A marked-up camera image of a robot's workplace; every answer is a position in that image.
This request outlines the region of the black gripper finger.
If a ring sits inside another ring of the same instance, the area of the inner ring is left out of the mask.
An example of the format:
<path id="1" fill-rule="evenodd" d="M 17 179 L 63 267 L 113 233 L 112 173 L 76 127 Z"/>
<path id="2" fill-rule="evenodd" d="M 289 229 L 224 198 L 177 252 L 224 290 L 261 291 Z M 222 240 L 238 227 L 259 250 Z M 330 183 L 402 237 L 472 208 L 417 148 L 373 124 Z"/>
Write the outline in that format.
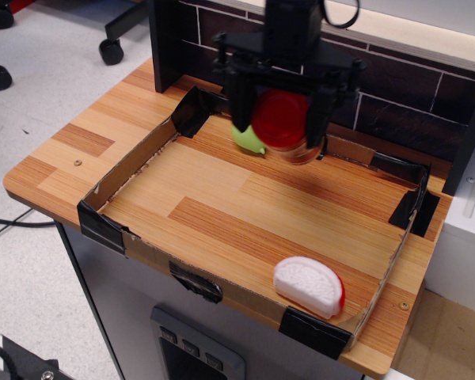
<path id="1" fill-rule="evenodd" d="M 256 86 L 243 73 L 229 73 L 226 77 L 226 95 L 233 124 L 243 133 L 251 124 L 253 106 L 257 100 Z"/>
<path id="2" fill-rule="evenodd" d="M 306 115 L 306 144 L 315 148 L 321 145 L 336 103 L 336 90 L 320 88 L 310 98 Z"/>

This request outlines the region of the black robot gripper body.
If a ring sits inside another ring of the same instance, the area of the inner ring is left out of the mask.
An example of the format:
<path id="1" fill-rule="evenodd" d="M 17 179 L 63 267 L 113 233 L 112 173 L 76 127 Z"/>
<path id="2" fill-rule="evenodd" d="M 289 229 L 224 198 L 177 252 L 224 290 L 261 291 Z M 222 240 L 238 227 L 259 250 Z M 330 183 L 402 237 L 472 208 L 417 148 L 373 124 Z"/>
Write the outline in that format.
<path id="1" fill-rule="evenodd" d="M 258 32 L 218 32 L 215 72 L 224 78 L 243 73 L 256 86 L 256 98 L 266 89 L 307 97 L 320 88 L 336 91 L 335 107 L 355 99 L 363 60 L 332 47 L 321 38 L 329 20 L 323 1 L 267 1 Z"/>

